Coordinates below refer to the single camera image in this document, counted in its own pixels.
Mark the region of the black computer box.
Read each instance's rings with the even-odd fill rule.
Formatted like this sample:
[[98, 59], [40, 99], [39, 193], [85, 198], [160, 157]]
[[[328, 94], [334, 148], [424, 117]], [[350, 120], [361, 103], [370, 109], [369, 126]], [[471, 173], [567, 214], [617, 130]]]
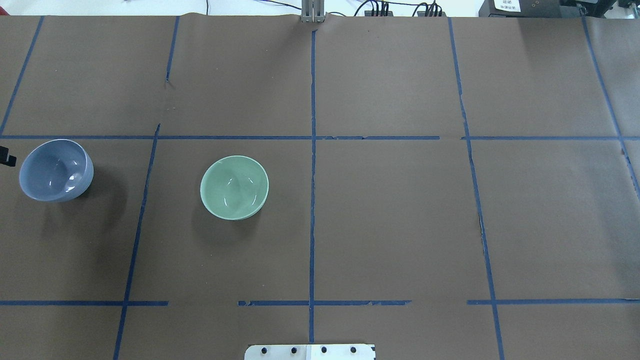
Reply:
[[480, 18], [580, 18], [576, 6], [564, 0], [485, 0], [478, 9]]

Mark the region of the green bowl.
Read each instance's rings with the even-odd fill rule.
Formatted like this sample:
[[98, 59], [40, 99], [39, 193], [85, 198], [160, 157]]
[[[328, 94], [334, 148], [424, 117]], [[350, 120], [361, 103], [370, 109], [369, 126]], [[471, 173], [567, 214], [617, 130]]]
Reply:
[[199, 198], [210, 214], [226, 221], [241, 221], [265, 205], [270, 179], [251, 157], [230, 155], [211, 164], [201, 178]]

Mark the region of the blue bowl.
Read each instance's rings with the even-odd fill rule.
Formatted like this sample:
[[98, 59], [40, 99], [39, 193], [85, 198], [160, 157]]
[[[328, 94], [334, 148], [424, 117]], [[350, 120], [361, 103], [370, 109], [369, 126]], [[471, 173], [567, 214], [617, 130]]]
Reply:
[[61, 203], [89, 189], [95, 168], [89, 153], [71, 139], [53, 139], [35, 148], [20, 167], [22, 192], [39, 202]]

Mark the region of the brown paper table cover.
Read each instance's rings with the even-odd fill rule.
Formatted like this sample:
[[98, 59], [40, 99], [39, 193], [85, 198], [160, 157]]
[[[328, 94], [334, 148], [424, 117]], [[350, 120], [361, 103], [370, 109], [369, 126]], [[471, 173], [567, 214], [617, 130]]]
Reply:
[[[94, 177], [40, 202], [55, 139]], [[639, 358], [637, 20], [2, 16], [1, 144], [3, 360]]]

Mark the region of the metal base plate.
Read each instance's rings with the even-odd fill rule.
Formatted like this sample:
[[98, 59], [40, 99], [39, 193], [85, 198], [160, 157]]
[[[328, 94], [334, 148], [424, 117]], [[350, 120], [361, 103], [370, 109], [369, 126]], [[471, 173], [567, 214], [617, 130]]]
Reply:
[[374, 344], [256, 344], [249, 346], [245, 360], [375, 360]]

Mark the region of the aluminium frame post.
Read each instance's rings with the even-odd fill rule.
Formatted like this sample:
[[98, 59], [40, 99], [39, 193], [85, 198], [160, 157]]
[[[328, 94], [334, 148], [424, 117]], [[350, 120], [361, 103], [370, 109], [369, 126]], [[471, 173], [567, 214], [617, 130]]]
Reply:
[[327, 12], [325, 11], [324, 0], [302, 0], [301, 1], [301, 22], [302, 23], [324, 23]]

